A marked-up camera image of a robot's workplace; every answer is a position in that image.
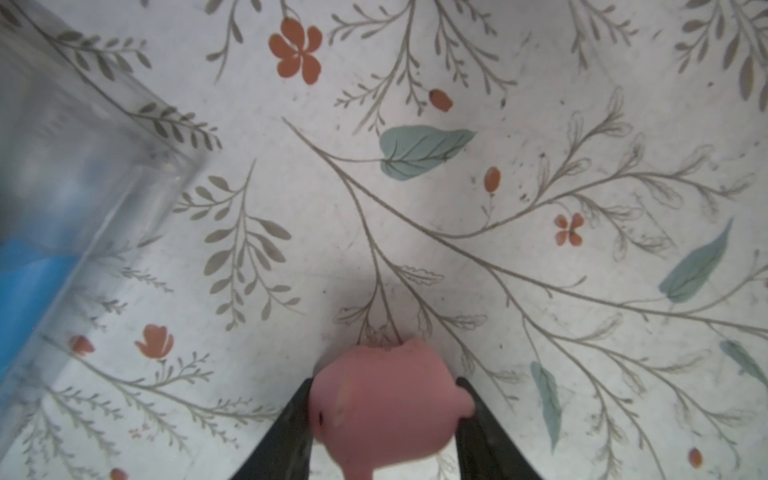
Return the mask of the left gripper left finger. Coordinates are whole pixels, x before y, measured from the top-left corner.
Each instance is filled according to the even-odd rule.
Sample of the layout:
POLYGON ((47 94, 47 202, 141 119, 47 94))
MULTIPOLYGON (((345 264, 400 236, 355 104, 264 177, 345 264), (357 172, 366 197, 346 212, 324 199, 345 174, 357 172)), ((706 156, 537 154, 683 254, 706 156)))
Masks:
POLYGON ((307 480, 313 436, 306 379, 231 480, 307 480))

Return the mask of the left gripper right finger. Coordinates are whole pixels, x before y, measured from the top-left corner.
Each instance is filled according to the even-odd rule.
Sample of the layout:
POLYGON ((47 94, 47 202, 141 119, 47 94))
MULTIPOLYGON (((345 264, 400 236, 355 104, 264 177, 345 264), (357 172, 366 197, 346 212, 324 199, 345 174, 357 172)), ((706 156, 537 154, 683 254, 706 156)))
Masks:
POLYGON ((459 421, 455 435, 461 478, 541 480, 470 382, 459 377, 456 383, 475 404, 475 413, 459 421))

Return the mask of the pink pig toy edge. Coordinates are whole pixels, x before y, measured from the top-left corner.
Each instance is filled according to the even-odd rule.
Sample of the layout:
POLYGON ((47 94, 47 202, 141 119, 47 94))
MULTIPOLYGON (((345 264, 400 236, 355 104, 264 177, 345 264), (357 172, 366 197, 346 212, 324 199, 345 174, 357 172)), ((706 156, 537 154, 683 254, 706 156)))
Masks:
POLYGON ((438 453, 475 411, 420 339, 348 350, 314 377, 308 401, 311 431, 347 479, 438 453))

